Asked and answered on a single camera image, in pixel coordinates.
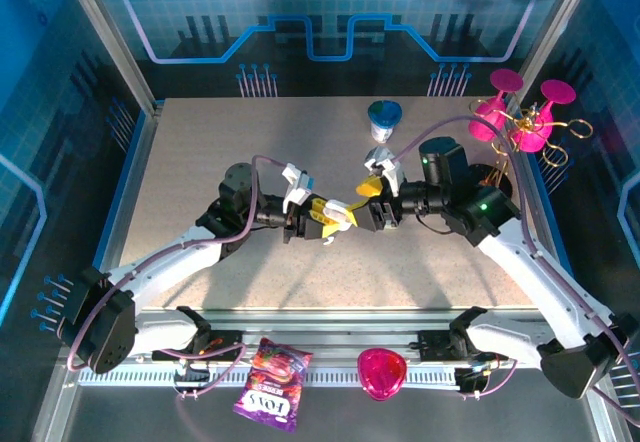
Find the white earbud charging case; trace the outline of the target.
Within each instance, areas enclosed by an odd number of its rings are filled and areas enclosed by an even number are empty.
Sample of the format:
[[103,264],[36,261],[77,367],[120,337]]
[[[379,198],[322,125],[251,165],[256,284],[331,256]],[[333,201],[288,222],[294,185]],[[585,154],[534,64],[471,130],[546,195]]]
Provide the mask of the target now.
[[348,206],[343,202],[330,199],[322,209],[323,215],[339,224],[351,224]]

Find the pink wine glass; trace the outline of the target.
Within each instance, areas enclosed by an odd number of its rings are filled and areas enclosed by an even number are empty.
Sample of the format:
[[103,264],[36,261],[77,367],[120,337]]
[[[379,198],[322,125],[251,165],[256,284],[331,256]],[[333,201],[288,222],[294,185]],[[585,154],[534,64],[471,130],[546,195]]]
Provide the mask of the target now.
[[486,100],[477,100],[477,106],[470,105],[472,114],[485,121],[485,124],[472,120],[468,124],[471,136],[482,142],[489,142],[496,134],[488,127],[491,125],[501,131],[506,123],[506,96],[518,92],[523,86],[522,77],[507,68],[496,69],[489,76],[490,84],[496,89],[495,96]]
[[552,107],[554,104],[567,105],[573,102],[576,99],[573,87],[564,81],[549,79],[541,84],[540,90],[545,98],[544,103],[541,106],[534,103],[522,109],[512,119],[512,128],[508,132],[515,148],[521,152],[541,151],[555,127],[568,126],[567,122],[554,119]]

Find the white cup with blue lid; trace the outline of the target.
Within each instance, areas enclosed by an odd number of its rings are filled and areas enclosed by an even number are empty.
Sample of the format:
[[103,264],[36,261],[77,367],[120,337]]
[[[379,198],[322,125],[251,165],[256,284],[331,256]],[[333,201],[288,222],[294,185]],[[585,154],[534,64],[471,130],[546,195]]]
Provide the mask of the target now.
[[378,100],[367,110],[371,124],[371,136],[377,142],[386,143],[401,121],[403,111],[398,102]]

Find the aluminium extrusion beam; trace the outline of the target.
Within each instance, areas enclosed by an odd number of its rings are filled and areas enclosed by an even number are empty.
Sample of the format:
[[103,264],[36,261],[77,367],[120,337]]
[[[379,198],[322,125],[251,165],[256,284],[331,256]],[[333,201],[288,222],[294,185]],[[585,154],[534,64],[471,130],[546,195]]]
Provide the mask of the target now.
[[318,366],[353,366],[368,348],[387,348],[411,363],[420,361],[410,345],[420,331],[445,331],[463,313],[458,309],[238,309],[201,310],[215,331],[240,331],[247,354],[261,338],[314,354]]

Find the blue table edge strip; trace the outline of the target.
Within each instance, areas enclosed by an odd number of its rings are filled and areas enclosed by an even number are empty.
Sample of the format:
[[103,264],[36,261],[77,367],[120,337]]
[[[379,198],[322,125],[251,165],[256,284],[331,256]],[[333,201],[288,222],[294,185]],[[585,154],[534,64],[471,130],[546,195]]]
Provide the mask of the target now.
[[156,119],[142,112],[105,220],[92,266],[99,270],[119,265],[157,128]]

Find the pink heart-shaped bowl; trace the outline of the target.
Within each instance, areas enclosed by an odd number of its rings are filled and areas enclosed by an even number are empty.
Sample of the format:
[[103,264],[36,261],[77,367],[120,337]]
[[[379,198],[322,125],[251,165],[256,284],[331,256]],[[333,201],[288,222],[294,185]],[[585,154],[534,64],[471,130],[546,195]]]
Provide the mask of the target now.
[[407,362],[400,354],[385,348],[364,350],[357,359],[357,371],[363,390],[375,401],[386,401],[402,388]]

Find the purple candy bag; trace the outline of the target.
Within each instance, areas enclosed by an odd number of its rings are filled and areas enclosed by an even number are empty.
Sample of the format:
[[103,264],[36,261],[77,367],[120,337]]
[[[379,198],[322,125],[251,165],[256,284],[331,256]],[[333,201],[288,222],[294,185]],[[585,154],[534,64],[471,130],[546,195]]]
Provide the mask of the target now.
[[254,422],[294,433],[312,357],[310,352],[263,337],[233,412]]

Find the aluminium frame post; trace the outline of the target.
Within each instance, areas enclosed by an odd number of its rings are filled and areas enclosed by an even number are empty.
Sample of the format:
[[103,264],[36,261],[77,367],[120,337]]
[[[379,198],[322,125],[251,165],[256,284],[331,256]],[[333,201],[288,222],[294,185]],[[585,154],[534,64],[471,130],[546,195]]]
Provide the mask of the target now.
[[141,110],[146,116],[155,117],[158,114],[156,99],[105,3],[77,1]]
[[580,2],[581,0],[556,0],[554,2],[533,49],[521,68],[520,75],[523,77],[523,87],[517,92],[520,100],[524,99],[531,90],[536,77],[542,71],[552,50],[565,32]]

